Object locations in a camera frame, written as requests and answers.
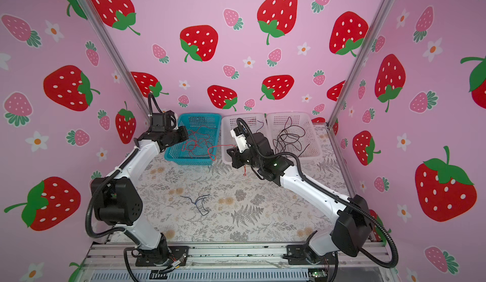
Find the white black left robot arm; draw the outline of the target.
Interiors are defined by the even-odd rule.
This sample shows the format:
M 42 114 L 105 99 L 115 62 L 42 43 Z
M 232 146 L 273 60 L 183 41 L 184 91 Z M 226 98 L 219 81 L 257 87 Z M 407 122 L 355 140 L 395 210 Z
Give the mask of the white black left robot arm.
M 189 138 L 186 127 L 177 123 L 173 111 L 163 112 L 152 93 L 148 95 L 150 126 L 134 140 L 133 151 L 107 177 L 91 182 L 85 229 L 91 238 L 124 233 L 135 244 L 139 257 L 149 264 L 169 262 L 166 237 L 143 214 L 143 201 L 135 188 L 143 171 L 159 154 Z

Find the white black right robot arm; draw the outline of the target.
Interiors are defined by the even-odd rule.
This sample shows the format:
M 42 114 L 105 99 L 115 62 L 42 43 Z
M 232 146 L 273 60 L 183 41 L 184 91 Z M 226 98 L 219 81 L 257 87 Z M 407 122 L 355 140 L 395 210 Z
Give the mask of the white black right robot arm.
M 274 153 L 268 139 L 253 133 L 242 119 L 231 131 L 236 146 L 227 150 L 232 167 L 249 166 L 261 180 L 273 182 L 294 192 L 321 211 L 333 224 L 331 231 L 314 231 L 303 245 L 302 259 L 320 263 L 327 254 L 342 252 L 349 257 L 365 255 L 383 268 L 394 268 L 399 261 L 397 246 L 390 233 L 370 214 L 367 202 L 356 195 L 340 194 L 304 173 L 299 157 L 290 152 Z M 382 261 L 364 248 L 373 230 L 382 232 L 390 246 L 391 260 Z

